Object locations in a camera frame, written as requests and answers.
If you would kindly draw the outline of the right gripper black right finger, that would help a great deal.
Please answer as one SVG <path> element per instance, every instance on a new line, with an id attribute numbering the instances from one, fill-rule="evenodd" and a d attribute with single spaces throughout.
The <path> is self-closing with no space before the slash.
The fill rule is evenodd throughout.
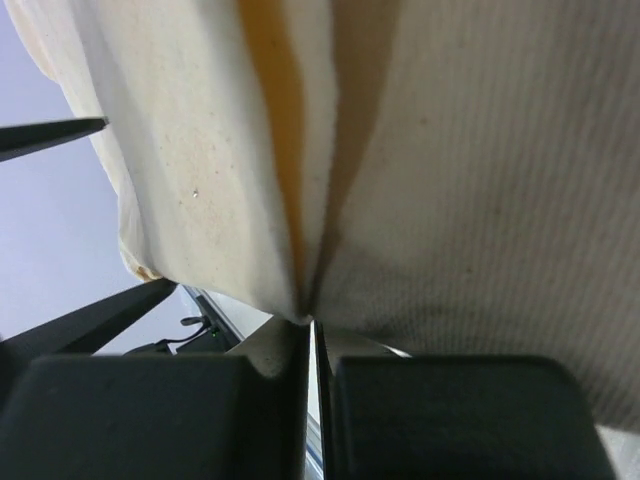
<path id="1" fill-rule="evenodd" d="M 316 326 L 328 479 L 612 479 L 575 377 L 536 356 L 329 358 Z"/>

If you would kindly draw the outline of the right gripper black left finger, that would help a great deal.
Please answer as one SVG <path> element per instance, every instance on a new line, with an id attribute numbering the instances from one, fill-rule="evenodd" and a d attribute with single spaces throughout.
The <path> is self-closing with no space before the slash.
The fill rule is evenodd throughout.
<path id="1" fill-rule="evenodd" d="M 1 414 L 1 475 L 298 479 L 308 351 L 274 318 L 225 354 L 38 359 Z"/>

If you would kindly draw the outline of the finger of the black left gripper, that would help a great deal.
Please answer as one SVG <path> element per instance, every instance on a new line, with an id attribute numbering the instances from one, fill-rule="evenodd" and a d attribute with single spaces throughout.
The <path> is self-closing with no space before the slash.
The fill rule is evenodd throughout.
<path id="1" fill-rule="evenodd" d="M 90 117 L 2 127 L 0 161 L 5 162 L 84 138 L 102 131 L 108 124 L 107 118 Z"/>
<path id="2" fill-rule="evenodd" d="M 1 342 L 16 356 L 93 354 L 167 299 L 177 284 L 159 279 L 122 291 Z"/>

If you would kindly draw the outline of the beige cloth mat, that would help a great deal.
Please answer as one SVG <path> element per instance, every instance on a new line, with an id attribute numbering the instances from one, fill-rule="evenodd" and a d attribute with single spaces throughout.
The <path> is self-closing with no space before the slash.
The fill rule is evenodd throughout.
<path id="1" fill-rule="evenodd" d="M 635 1 L 10 1 L 143 280 L 565 365 L 639 429 Z"/>

